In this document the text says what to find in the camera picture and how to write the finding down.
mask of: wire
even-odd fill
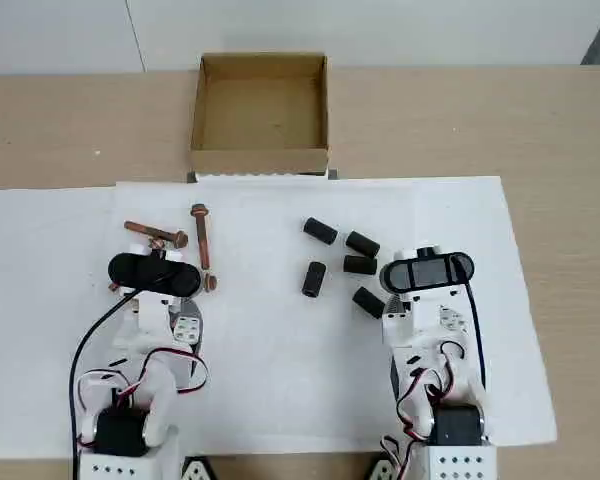
[[[204,368],[205,376],[204,376],[204,379],[202,380],[202,382],[200,382],[199,384],[195,385],[194,387],[187,387],[187,388],[180,388],[180,389],[178,389],[178,393],[180,395],[184,395],[184,394],[187,394],[187,393],[197,392],[202,387],[204,387],[205,384],[207,383],[207,380],[209,379],[209,367],[204,362],[204,360],[202,360],[202,358],[200,358],[197,354],[192,353],[192,352],[185,352],[184,350],[178,350],[176,348],[169,348],[169,347],[154,348],[144,358],[144,362],[142,363],[142,369],[140,370],[140,375],[138,376],[138,380],[136,382],[134,382],[133,384],[129,385],[122,392],[120,392],[120,394],[118,395],[118,402],[122,402],[129,395],[133,395],[134,392],[140,387],[140,385],[142,384],[142,382],[145,380],[145,376],[147,374],[147,365],[149,363],[149,360],[156,353],[169,353],[169,354],[172,354],[172,355],[186,357],[186,358],[189,358],[189,359],[193,360],[194,362],[202,365],[202,367]]]
[[[78,344],[78,348],[76,349],[76,353],[73,355],[73,360],[71,361],[71,369],[69,370],[69,415],[71,417],[71,463],[72,463],[72,472],[71,476],[73,480],[78,480],[78,427],[76,420],[76,406],[75,406],[75,398],[74,398],[74,383],[76,378],[76,368],[78,366],[78,359],[80,358],[80,354],[84,349],[87,341],[91,338],[93,333],[102,325],[109,317],[111,317],[114,313],[124,307],[128,302],[130,302],[133,297],[138,295],[142,290],[135,289],[129,295],[121,299],[118,303],[116,303],[113,307],[111,307],[107,313],[105,313],[102,317],[100,317],[96,322],[87,330],[87,333],[84,334],[82,340]]]
[[[413,430],[413,426],[414,426],[413,421],[411,420],[411,417],[409,417],[402,410],[401,406],[402,406],[402,402],[404,402],[409,397],[409,395],[411,395],[411,393],[415,390],[415,388],[418,385],[418,383],[420,382],[420,380],[429,372],[434,372],[436,375],[438,375],[438,378],[440,378],[440,375],[435,370],[433,370],[431,368],[423,369],[413,379],[413,381],[411,382],[411,385],[409,385],[409,388],[407,388],[407,391],[396,401],[396,414],[398,415],[398,418],[400,419],[400,421],[402,422],[402,424],[404,426],[404,433],[416,441],[424,441],[424,440],[426,440],[426,437],[420,435],[419,433],[417,433]]]
[[[94,375],[98,375],[100,377],[101,380],[108,380],[108,377],[115,377],[118,379],[121,379],[124,381],[125,385],[122,386],[122,388],[118,388],[118,390],[123,390],[126,387],[128,387],[130,385],[129,380],[127,379],[127,377],[124,376],[124,374],[120,371],[120,370],[112,370],[109,368],[96,368],[93,370],[88,370],[86,372],[84,372],[82,375],[80,375],[80,377],[78,377],[78,381],[76,382],[76,393],[78,394],[78,403],[80,404],[80,406],[82,407],[82,410],[87,410],[87,407],[84,403],[83,397],[82,397],[82,381],[87,378],[87,377],[91,377]],[[112,387],[120,387],[120,385],[114,385],[113,383],[111,384]]]
[[[407,475],[407,468],[409,467],[409,457],[411,457],[411,449],[413,448],[413,445],[415,443],[422,443],[420,440],[411,440],[409,442],[409,445],[407,445],[407,451],[404,454],[404,462],[402,463],[402,467],[400,468],[400,471],[398,472],[398,476],[396,477],[396,480],[404,480],[404,478]]]
[[[473,290],[471,289],[471,284],[469,283],[469,278],[467,276],[467,271],[464,269],[464,266],[455,258],[455,256],[451,256],[451,261],[456,267],[456,271],[460,272],[462,278],[462,282],[464,284],[465,290],[467,291],[467,298],[469,299],[469,304],[471,305],[471,315],[473,316],[473,329],[476,333],[476,346],[478,349],[478,361],[480,362],[480,380],[482,381],[482,386],[487,388],[487,375],[484,366],[484,352],[482,349],[482,334],[480,333],[480,322],[478,321],[478,308],[476,307],[476,300],[473,298]]]
[[[391,443],[393,448],[387,446],[387,443]],[[396,480],[404,480],[409,467],[409,460],[411,457],[411,450],[414,443],[422,443],[421,440],[411,440],[407,445],[407,450],[404,454],[404,461],[400,462],[400,443],[393,438],[391,435],[384,435],[380,440],[380,446],[389,457],[389,462],[393,465],[394,470],[397,472]]]

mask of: black cable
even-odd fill
[[[473,329],[476,333],[476,346],[478,348],[478,361],[480,362],[480,380],[482,381],[482,386],[487,388],[487,375],[484,366],[484,352],[482,350],[482,334],[480,333],[480,322],[478,321],[478,308],[476,307],[476,301],[473,298],[473,290],[471,289],[471,284],[469,283],[469,278],[467,277],[467,271],[464,269],[464,266],[454,256],[451,257],[451,261],[453,265],[456,267],[456,271],[458,272],[460,280],[464,284],[465,290],[467,291],[467,297],[469,298],[469,304],[471,305],[471,315],[473,316]]]
[[[82,340],[78,344],[78,348],[76,349],[76,353],[73,355],[73,360],[71,361],[71,370],[69,371],[69,415],[71,417],[71,476],[73,480],[78,480],[78,426],[76,420],[76,407],[74,400],[74,383],[76,377],[76,368],[78,366],[78,359],[80,358],[80,354],[84,349],[84,346],[89,341],[89,338],[93,335],[93,333],[102,325],[109,317],[111,317],[114,313],[124,307],[133,297],[138,295],[142,289],[136,289],[131,292],[129,295],[125,296],[122,300],[116,303],[113,307],[107,311],[102,317],[100,317],[92,326],[89,328],[87,333],[84,334]]]

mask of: bolt head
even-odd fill
[[[207,293],[213,292],[218,287],[218,279],[210,273],[205,273],[203,283],[204,291]]]
[[[191,206],[191,216],[192,217],[204,217],[208,215],[209,210],[204,206],[204,203],[196,203]]]
[[[184,248],[189,244],[189,237],[182,230],[176,232],[176,237],[173,240],[173,246],[176,248]]]

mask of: black cylinder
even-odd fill
[[[344,257],[342,269],[348,273],[360,273],[362,275],[375,275],[378,269],[378,261],[375,258],[358,257],[347,255]]]
[[[315,298],[320,295],[320,287],[327,267],[324,263],[311,262],[307,275],[304,277],[304,285],[302,285],[302,293],[307,297]]]
[[[347,237],[346,245],[369,258],[374,258],[380,250],[380,245],[355,231]]]
[[[373,318],[382,318],[384,302],[364,287],[353,295],[353,302]]]
[[[335,242],[336,236],[338,235],[336,230],[313,217],[307,219],[302,230],[327,245],[331,245]]]

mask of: rusty bolt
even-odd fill
[[[147,227],[146,225],[129,221],[124,222],[124,228],[131,230],[132,232],[149,235],[150,237],[161,238],[162,240],[173,243],[173,246],[176,248],[186,247],[189,243],[189,237],[182,230],[178,230],[176,233],[170,233],[165,232],[164,230]]]
[[[209,244],[207,242],[207,225],[204,217],[209,213],[207,207],[202,203],[196,203],[191,207],[191,216],[196,219],[196,231],[198,232],[198,248],[200,249],[200,264],[203,270],[209,270]]]
[[[218,279],[209,272],[204,274],[204,291],[209,293],[218,288]]]

